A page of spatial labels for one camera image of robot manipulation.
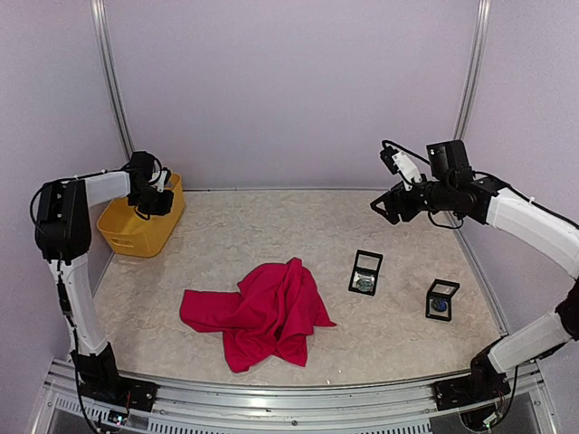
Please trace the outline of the black brooch display box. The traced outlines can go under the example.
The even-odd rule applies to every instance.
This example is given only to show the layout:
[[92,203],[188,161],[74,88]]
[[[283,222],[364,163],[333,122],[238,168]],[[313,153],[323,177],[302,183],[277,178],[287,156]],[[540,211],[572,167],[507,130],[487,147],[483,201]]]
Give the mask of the black brooch display box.
[[[348,284],[348,291],[373,297],[377,289],[380,268],[384,255],[367,250],[357,250],[352,269],[351,277]],[[372,278],[375,283],[374,291],[371,293],[363,293],[356,289],[356,281],[359,278]]]

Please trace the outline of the yellow plastic basket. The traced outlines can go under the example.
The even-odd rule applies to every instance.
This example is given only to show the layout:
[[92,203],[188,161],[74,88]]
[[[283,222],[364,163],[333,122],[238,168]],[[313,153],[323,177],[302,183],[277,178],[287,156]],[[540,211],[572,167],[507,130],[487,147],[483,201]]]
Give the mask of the yellow plastic basket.
[[181,175],[172,174],[168,188],[174,193],[174,200],[170,213],[164,216],[151,215],[144,220],[128,205],[127,198],[109,203],[97,228],[115,253],[152,258],[164,248],[185,210]]

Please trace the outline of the magenta t-shirt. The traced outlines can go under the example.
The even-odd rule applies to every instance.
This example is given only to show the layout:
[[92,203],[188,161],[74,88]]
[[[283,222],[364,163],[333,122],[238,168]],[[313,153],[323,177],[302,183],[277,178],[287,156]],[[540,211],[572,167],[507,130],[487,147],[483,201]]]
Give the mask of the magenta t-shirt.
[[233,373],[245,373],[275,356],[304,367],[308,337],[317,327],[335,327],[318,287],[301,259],[261,264],[236,292],[184,292],[180,319],[197,333],[220,333]]

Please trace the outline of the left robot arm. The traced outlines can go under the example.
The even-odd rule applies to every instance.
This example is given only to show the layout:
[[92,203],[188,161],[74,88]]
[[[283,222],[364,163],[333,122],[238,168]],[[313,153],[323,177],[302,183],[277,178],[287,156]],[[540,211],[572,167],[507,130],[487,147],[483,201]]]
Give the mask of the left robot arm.
[[49,265],[68,323],[70,357],[81,398],[126,410],[153,409],[157,385],[119,373],[112,345],[100,327],[88,273],[90,209],[126,198],[140,218],[165,216],[174,198],[166,186],[170,176],[155,156],[136,151],[119,169],[46,182],[30,201],[35,243]]

